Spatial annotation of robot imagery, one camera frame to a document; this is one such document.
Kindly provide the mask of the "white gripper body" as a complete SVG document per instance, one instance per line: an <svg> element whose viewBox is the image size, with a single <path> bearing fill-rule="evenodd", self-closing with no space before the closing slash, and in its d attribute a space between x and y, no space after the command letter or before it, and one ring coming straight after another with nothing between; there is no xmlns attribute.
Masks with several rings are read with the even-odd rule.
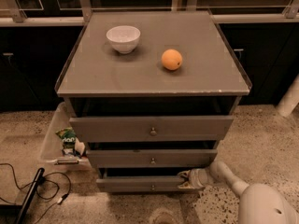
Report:
<svg viewBox="0 0 299 224"><path fill-rule="evenodd" d="M201 189L206 185L212 185L214 183L214 178L207 168L191 169L189 173L189 183L195 189Z"/></svg>

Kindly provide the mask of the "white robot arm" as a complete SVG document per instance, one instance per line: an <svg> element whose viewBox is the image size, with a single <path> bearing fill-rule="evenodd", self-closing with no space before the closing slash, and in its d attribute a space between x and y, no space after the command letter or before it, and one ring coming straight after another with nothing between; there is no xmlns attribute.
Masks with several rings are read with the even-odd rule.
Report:
<svg viewBox="0 0 299 224"><path fill-rule="evenodd" d="M265 184L248 184L223 161L181 171L178 176L185 179L179 189L224 183L239 199L238 224L299 224L299 213L277 190Z"/></svg>

